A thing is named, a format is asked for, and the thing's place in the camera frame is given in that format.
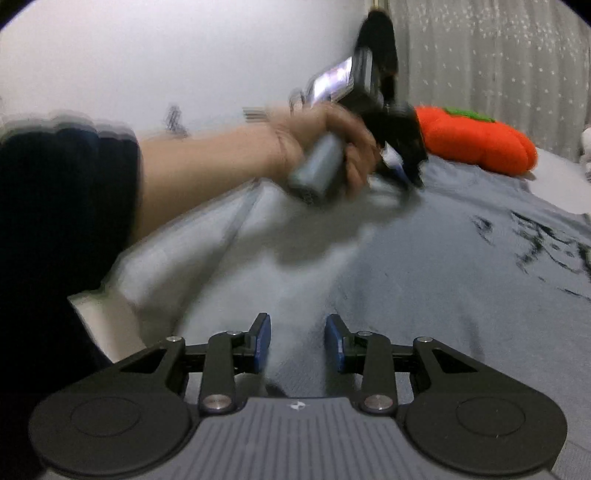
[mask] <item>hand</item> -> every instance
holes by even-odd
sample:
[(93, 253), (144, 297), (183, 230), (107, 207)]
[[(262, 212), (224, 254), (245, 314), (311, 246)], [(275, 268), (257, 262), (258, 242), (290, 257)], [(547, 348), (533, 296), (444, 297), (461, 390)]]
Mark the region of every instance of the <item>hand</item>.
[(308, 151), (326, 132), (347, 141), (345, 150), (348, 193), (356, 195), (367, 184), (380, 160), (379, 148), (363, 121), (335, 103), (321, 103), (290, 113), (267, 112), (282, 146), (281, 157), (272, 166), (271, 180), (285, 183), (289, 174), (306, 160)]

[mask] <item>logo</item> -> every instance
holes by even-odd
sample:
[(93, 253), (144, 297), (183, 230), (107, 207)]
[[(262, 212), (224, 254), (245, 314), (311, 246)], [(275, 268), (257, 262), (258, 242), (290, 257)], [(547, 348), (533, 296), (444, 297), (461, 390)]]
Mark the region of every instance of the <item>logo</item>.
[(290, 405), (289, 405), (289, 407), (292, 410), (297, 410), (297, 411), (304, 410), (304, 408), (306, 408), (307, 406), (308, 405), (306, 405), (304, 402), (302, 402), (300, 400), (290, 403)]

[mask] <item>orange plush toy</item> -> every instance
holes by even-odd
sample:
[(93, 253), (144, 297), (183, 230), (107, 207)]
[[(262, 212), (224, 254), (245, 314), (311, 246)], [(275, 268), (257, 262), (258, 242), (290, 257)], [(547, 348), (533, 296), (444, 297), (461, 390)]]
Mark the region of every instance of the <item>orange plush toy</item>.
[(429, 152), (510, 176), (535, 167), (535, 145), (516, 129), (475, 112), (417, 107)]

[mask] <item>curtain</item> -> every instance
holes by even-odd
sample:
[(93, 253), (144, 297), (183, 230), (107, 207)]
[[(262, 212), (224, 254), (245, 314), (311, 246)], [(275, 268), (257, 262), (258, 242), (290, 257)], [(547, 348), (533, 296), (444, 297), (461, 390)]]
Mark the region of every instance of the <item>curtain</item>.
[(560, 0), (390, 0), (413, 105), (485, 113), (578, 161), (591, 29)]

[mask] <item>ribbed gray surface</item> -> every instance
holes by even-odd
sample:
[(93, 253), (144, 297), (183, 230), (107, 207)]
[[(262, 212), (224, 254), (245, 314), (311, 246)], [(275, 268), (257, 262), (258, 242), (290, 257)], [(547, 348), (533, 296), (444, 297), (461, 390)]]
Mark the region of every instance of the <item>ribbed gray surface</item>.
[[(144, 480), (451, 480), (390, 419), (355, 411), (346, 398), (252, 398), (237, 414), (209, 418), (174, 459)], [(550, 480), (549, 473), (529, 480)]]

